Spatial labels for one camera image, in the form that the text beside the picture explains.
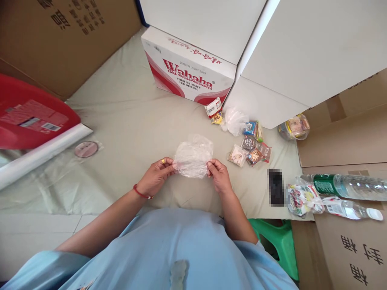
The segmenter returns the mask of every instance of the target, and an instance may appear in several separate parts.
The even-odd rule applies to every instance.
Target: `plastic water bottle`
[[[342,200],[335,205],[326,205],[327,211],[334,215],[339,215],[352,220],[362,220],[372,218],[374,220],[383,220],[383,214],[373,208],[362,207],[357,203],[349,200]]]
[[[299,181],[314,185],[319,193],[349,199],[387,201],[387,184],[383,179],[363,175],[308,174]]]

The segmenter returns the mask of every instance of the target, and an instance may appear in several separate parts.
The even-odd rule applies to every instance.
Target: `white paper roll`
[[[0,168],[0,190],[41,166],[93,130],[78,124],[52,140]]]

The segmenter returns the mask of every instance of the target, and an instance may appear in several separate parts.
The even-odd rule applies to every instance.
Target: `wahaha box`
[[[154,27],[141,40],[157,87],[203,105],[224,102],[236,65]]]

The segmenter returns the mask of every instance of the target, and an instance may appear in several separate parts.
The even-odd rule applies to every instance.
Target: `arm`
[[[151,197],[156,195],[165,180],[175,173],[176,166],[172,165],[173,160],[169,157],[163,160],[165,164],[162,160],[153,163],[138,182],[137,190],[140,193]],[[56,251],[94,257],[122,233],[146,200],[132,189],[109,206],[94,221],[56,248]]]
[[[221,198],[227,235],[232,240],[258,243],[257,235],[233,191],[227,167],[217,159],[212,159],[207,163],[207,166],[209,170],[208,177],[213,177],[215,190]]]

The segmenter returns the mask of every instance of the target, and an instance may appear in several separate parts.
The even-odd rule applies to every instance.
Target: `snack package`
[[[221,112],[223,110],[222,102],[219,97],[217,97],[207,106],[204,106],[204,108],[206,109],[207,115],[210,119],[214,117],[218,112]]]
[[[256,141],[253,136],[245,135],[241,147],[246,151],[251,152],[255,148]]]
[[[217,112],[215,115],[212,116],[211,124],[220,124],[222,120],[222,112]]]
[[[254,166],[260,160],[263,160],[265,157],[259,152],[257,148],[254,148],[246,157],[246,161],[250,166]]]
[[[305,134],[300,117],[297,115],[294,118],[288,120],[290,132],[295,138],[299,138]]]
[[[250,136],[256,136],[256,128],[257,128],[257,122],[247,122],[246,123],[247,128],[244,130],[244,135],[250,135]]]
[[[233,150],[231,151],[229,157],[227,158],[228,161],[235,163],[239,167],[242,167],[246,161],[246,156],[248,152],[238,145],[234,145]]]
[[[321,198],[313,185],[289,185],[287,207],[292,214],[301,217],[310,211],[324,212]]]
[[[310,130],[310,125],[309,125],[309,122],[306,118],[302,118],[301,119],[301,123],[302,123],[302,129],[306,132],[309,132]]]
[[[271,147],[266,145],[264,142],[257,144],[257,148],[259,152],[263,155],[264,160],[266,163],[270,162],[270,156],[271,156]]]
[[[264,140],[263,140],[263,130],[262,130],[262,126],[261,126],[261,123],[259,121],[257,121],[257,141],[262,143]]]

